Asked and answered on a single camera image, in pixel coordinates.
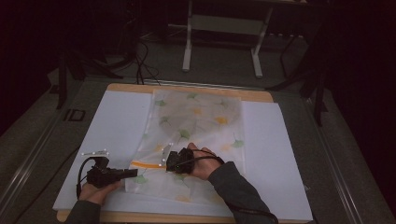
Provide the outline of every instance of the person's right hand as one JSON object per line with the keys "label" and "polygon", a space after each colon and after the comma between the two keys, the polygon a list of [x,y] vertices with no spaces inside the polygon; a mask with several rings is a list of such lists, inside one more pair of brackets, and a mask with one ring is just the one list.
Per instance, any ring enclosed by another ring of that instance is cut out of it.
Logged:
{"label": "person's right hand", "polygon": [[[194,143],[189,143],[189,149],[198,149]],[[209,148],[203,147],[199,151],[194,151],[194,158],[210,156],[209,153],[213,153]],[[191,172],[192,176],[198,177],[203,180],[207,180],[213,171],[221,166],[220,162],[212,159],[202,159],[195,162],[194,169]]]}

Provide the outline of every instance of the forearm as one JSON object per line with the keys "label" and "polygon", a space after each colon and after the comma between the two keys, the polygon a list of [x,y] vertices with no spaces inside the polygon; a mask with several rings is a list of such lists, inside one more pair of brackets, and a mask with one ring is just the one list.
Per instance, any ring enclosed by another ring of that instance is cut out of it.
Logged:
{"label": "forearm", "polygon": [[98,224],[101,206],[88,201],[77,201],[65,224]]}
{"label": "forearm", "polygon": [[[269,212],[257,190],[242,177],[233,162],[221,165],[208,178],[218,195],[226,202],[246,209]],[[273,221],[265,216],[249,215],[234,210],[236,223],[268,223]]]}

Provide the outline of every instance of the human hand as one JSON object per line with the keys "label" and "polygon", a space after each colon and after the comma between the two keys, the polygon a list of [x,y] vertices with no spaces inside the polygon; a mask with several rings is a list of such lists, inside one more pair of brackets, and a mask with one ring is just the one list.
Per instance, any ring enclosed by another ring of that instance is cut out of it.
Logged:
{"label": "human hand", "polygon": [[101,189],[98,189],[92,184],[85,183],[82,186],[82,191],[78,199],[81,201],[88,201],[91,203],[97,203],[99,205],[103,205],[105,203],[107,194],[119,188],[120,186],[121,186],[120,181],[107,185]]}
{"label": "human hand", "polygon": [[[198,149],[194,143],[189,143],[189,149]],[[213,153],[209,148],[203,147],[200,151],[193,151],[194,158],[208,156],[207,152]],[[191,172],[192,176],[198,177],[203,180],[207,180],[213,171],[221,166],[220,162],[212,159],[202,159],[195,162],[194,169]]]}

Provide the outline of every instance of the person's left hand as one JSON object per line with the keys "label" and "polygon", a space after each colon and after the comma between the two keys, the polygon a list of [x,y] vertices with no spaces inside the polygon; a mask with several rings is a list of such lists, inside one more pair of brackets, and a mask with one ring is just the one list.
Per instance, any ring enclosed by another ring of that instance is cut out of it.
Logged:
{"label": "person's left hand", "polygon": [[97,203],[99,205],[103,205],[105,203],[107,194],[119,188],[120,186],[121,186],[120,181],[107,185],[101,189],[98,189],[92,184],[85,183],[82,186],[82,191],[78,199],[81,201],[88,201],[91,203]]}

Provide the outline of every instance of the gray carpet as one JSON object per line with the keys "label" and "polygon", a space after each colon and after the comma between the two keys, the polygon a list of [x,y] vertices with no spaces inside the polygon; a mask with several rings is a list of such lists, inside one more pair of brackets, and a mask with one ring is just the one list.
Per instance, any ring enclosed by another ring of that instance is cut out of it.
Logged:
{"label": "gray carpet", "polygon": [[[281,37],[269,36],[264,40],[260,56],[266,73],[262,79],[254,77],[248,48],[212,48],[200,39],[195,39],[197,44],[192,48],[191,70],[183,73],[181,65],[184,46],[178,37],[173,36],[168,43],[147,42],[149,52],[146,64],[160,71],[157,78],[162,84],[166,82],[161,80],[166,80],[263,90],[266,86],[284,80],[278,57],[287,40]],[[304,41],[298,40],[288,51],[285,59],[289,71],[299,62],[305,47]],[[139,50],[140,55],[144,55],[143,46]],[[118,73],[127,77],[125,82],[133,83],[135,71],[136,66],[133,64]],[[49,75],[54,82],[56,73],[54,71]],[[144,76],[149,77],[150,74],[144,71]],[[63,112],[56,110],[57,96],[46,93],[0,138],[0,150],[4,155],[0,159],[0,190],[4,192],[7,183],[29,150],[34,148],[35,141],[46,125],[53,118],[60,119],[43,146],[35,169],[9,208],[5,223],[12,223],[17,218],[50,180],[67,155],[81,144],[106,86],[113,81],[98,77],[93,71],[82,83],[69,81],[81,85],[76,96],[69,98],[67,108],[85,110],[87,114],[82,122],[63,121]],[[312,119],[312,104],[297,93],[300,86],[301,83],[297,83],[272,94],[281,107],[302,179],[309,187],[308,201],[318,223],[353,223],[343,204],[342,192],[345,191],[337,185],[339,176],[338,179],[334,176],[333,164],[329,164],[328,150],[335,158],[336,168],[342,174],[341,180],[347,185],[361,216],[361,220],[354,223],[396,223],[353,135],[332,100],[331,93],[326,91],[324,103],[328,112],[322,113],[323,128],[319,128]],[[75,155],[67,161],[18,223],[57,223],[56,212],[51,207],[74,158]]]}

